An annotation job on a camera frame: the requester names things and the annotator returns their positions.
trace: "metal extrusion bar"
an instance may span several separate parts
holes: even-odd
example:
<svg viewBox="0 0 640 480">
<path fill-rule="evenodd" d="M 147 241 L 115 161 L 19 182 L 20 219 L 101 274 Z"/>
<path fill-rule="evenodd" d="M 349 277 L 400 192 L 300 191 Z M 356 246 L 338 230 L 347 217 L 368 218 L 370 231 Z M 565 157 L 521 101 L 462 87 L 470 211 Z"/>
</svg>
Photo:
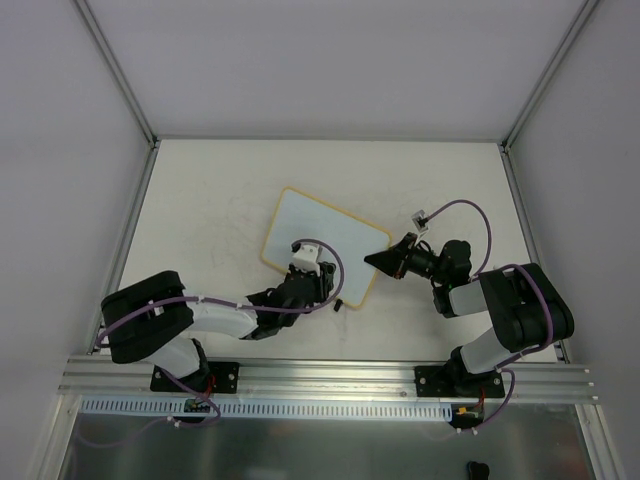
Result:
<svg viewBox="0 0 640 480">
<path fill-rule="evenodd" d="M 504 171 L 507 175 L 509 190 L 511 190 L 513 203 L 516 206 L 516 213 L 518 215 L 518 221 L 520 222 L 520 230 L 522 230 L 522 236 L 524 237 L 524 243 L 527 247 L 529 258 L 531 258 L 532 262 L 540 263 L 540 255 L 538 253 L 538 248 L 536 247 L 536 243 L 533 239 L 531 223 L 529 222 L 529 217 L 527 216 L 527 211 L 524 206 L 524 201 L 522 200 L 520 186 L 518 185 L 518 179 L 513 169 L 513 163 L 511 161 L 511 157 L 509 156 L 508 153 L 504 151 L 502 147 L 499 147 L 499 148 L 500 148 L 500 156 L 502 157 L 502 165 L 504 166 Z"/>
<path fill-rule="evenodd" d="M 56 413 L 53 416 L 51 428 L 46 433 L 46 442 L 42 442 L 42 455 L 34 459 L 34 465 L 28 478 L 39 480 L 56 480 L 59 477 L 65 461 L 65 452 L 71 439 L 76 415 L 80 409 L 79 395 L 62 395 L 58 397 Z M 67 455 L 67 461 L 73 461 Z"/>
<path fill-rule="evenodd" d="M 133 234 L 136 231 L 136 225 L 138 224 L 138 218 L 140 217 L 142 204 L 144 203 L 144 197 L 147 193 L 147 188 L 149 187 L 151 173 L 153 172 L 153 167 L 156 163 L 159 148 L 160 144 L 158 143 L 149 151 L 147 158 L 145 159 L 144 167 L 140 174 L 140 180 L 136 185 L 135 194 L 128 209 L 127 220 L 122 229 L 122 233 L 120 234 L 116 255 L 111 262 L 107 281 L 102 289 L 101 298 L 115 292 L 120 284 L 120 279 L 124 272 L 124 266 L 129 255 L 131 243 L 133 242 Z M 98 335 L 98 330 L 100 329 L 100 323 L 102 322 L 102 312 L 99 307 L 96 308 L 92 321 L 92 328 L 89 329 L 88 336 L 85 338 L 84 343 L 85 351 L 87 353 L 92 351 L 93 344 L 96 341 L 96 336 Z"/>
<path fill-rule="evenodd" d="M 622 461 L 612 447 L 611 436 L 600 405 L 576 405 L 591 466 L 597 480 L 625 480 Z"/>
<path fill-rule="evenodd" d="M 102 32 L 102 28 L 100 28 L 100 24 L 98 23 L 93 10 L 91 10 L 91 7 L 87 3 L 87 0 L 72 0 L 71 3 L 73 3 L 80 17 L 84 21 L 89 34 L 98 47 L 98 51 L 100 52 L 107 68 L 111 72 L 111 75 L 115 80 L 125 103 L 133 114 L 136 122 L 138 123 L 138 126 L 140 127 L 140 130 L 142 130 L 142 134 L 147 139 L 149 145 L 153 146 L 156 141 L 156 136 L 153 133 L 151 126 L 149 125 L 147 117 L 142 111 L 142 107 L 140 106 L 138 99 L 134 95 L 133 90 L 129 85 L 127 77 L 125 77 L 124 72 L 122 71 L 122 67 L 118 63 L 118 60 L 116 59 L 116 56 L 114 55 L 113 50 L 111 49 L 111 46 L 107 41 L 107 38 Z"/>
<path fill-rule="evenodd" d="M 417 401 L 413 368 L 439 362 L 353 362 L 224 359 L 240 363 L 239 398 L 329 401 Z M 588 369 L 581 365 L 516 363 L 513 403 L 595 404 Z M 59 393 L 153 395 L 153 366 L 116 365 L 106 355 L 69 359 Z M 424 401 L 461 402 L 439 398 Z M 487 400 L 500 403 L 501 399 Z"/>
<path fill-rule="evenodd" d="M 571 48 L 575 45 L 576 40 L 584 31 L 585 26 L 591 19 L 599 4 L 600 0 L 584 0 L 580 6 L 578 13 L 573 18 L 571 25 L 565 32 L 562 40 L 560 40 L 560 43 L 553 52 L 553 55 L 551 55 L 551 59 L 542 71 L 542 74 L 538 78 L 538 81 L 529 94 L 527 101 L 520 110 L 518 117 L 507 134 L 504 140 L 504 146 L 507 152 L 509 152 L 525 124 L 535 112 L 535 109 L 542 100 L 547 88 L 558 73 L 558 69 L 564 62 L 567 54 L 571 51 Z"/>
</svg>

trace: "white enclosure wall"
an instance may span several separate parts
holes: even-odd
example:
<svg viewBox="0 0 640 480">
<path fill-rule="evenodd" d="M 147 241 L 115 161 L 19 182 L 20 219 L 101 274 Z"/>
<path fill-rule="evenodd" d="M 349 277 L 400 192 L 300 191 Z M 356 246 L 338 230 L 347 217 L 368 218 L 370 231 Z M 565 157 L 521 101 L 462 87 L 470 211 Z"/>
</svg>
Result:
<svg viewBox="0 0 640 480">
<path fill-rule="evenodd" d="M 640 469 L 640 3 L 605 1 L 514 150 L 544 266 L 573 309 L 629 478 Z"/>
<path fill-rule="evenodd" d="M 499 141 L 582 0 L 91 0 L 159 135 Z"/>
<path fill-rule="evenodd" d="M 0 65 L 0 476 L 19 479 L 147 147 L 71 2 L 4 2 Z"/>
</svg>

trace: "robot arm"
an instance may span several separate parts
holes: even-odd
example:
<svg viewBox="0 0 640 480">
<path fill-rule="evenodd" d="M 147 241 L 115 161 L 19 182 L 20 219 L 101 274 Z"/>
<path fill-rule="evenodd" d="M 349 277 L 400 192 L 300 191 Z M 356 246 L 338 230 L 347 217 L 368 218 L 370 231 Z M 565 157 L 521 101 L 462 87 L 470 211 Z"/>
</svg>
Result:
<svg viewBox="0 0 640 480">
<path fill-rule="evenodd" d="M 109 295 L 101 305 L 107 327 L 148 304 L 175 297 L 186 299 L 154 308 L 113 330 L 109 334 L 113 361 L 146 360 L 193 390 L 205 391 L 211 377 L 206 355 L 197 340 L 179 334 L 187 330 L 204 331 L 259 340 L 292 326 L 300 316 L 296 310 L 326 301 L 333 289 L 336 267 L 333 263 L 319 262 L 320 254 L 321 247 L 317 245 L 295 245 L 289 270 L 280 285 L 231 302 L 253 305 L 257 307 L 255 311 L 201 302 L 202 297 L 185 293 L 185 286 L 174 271 L 158 273 Z"/>
<path fill-rule="evenodd" d="M 450 240 L 436 255 L 410 232 L 388 250 L 364 259 L 396 279 L 407 272 L 429 279 L 436 310 L 447 318 L 489 312 L 492 327 L 456 348 L 438 373 L 439 381 L 460 396 L 476 396 L 478 383 L 486 374 L 531 353 L 532 348 L 542 349 L 570 337 L 574 329 L 569 308 L 538 265 L 512 265 L 471 279 L 470 256 L 471 248 L 465 241 Z"/>
</svg>

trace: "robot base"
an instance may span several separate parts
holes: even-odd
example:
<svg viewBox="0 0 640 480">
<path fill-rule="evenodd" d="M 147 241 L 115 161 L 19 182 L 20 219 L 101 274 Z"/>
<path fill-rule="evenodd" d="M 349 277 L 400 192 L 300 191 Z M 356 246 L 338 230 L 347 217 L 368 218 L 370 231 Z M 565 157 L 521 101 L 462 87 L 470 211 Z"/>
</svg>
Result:
<svg viewBox="0 0 640 480">
<path fill-rule="evenodd" d="M 431 398 L 504 398 L 502 377 L 497 372 L 473 375 L 464 382 L 452 383 L 443 367 L 417 366 L 413 369 L 418 397 Z"/>
<path fill-rule="evenodd" d="M 209 372 L 215 378 L 211 393 L 235 394 L 238 388 L 238 372 L 240 364 L 237 362 L 208 362 Z M 152 392 L 182 392 L 182 389 L 169 380 L 158 367 L 153 369 L 150 390 Z"/>
</svg>

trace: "white table surface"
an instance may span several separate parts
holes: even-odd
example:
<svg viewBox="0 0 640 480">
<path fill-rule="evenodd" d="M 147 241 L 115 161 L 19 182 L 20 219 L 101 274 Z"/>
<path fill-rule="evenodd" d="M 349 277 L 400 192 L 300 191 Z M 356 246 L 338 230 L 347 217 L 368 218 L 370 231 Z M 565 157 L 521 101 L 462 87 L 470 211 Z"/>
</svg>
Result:
<svg viewBox="0 0 640 480">
<path fill-rule="evenodd" d="M 286 186 L 386 227 L 394 243 L 411 215 L 467 198 L 493 230 L 489 268 L 526 263 L 527 250 L 498 148 L 493 144 L 291 140 L 163 140 L 120 286 L 165 269 L 191 291 L 240 298 L 277 286 L 282 274 L 260 249 Z M 484 223 L 457 205 L 433 220 L 427 241 L 471 243 L 477 267 Z M 209 356 L 332 360 L 445 360 L 490 326 L 487 313 L 445 319 L 426 279 L 378 275 L 359 310 L 327 308 L 260 341 L 191 334 Z M 527 357 L 555 362 L 553 348 Z"/>
</svg>

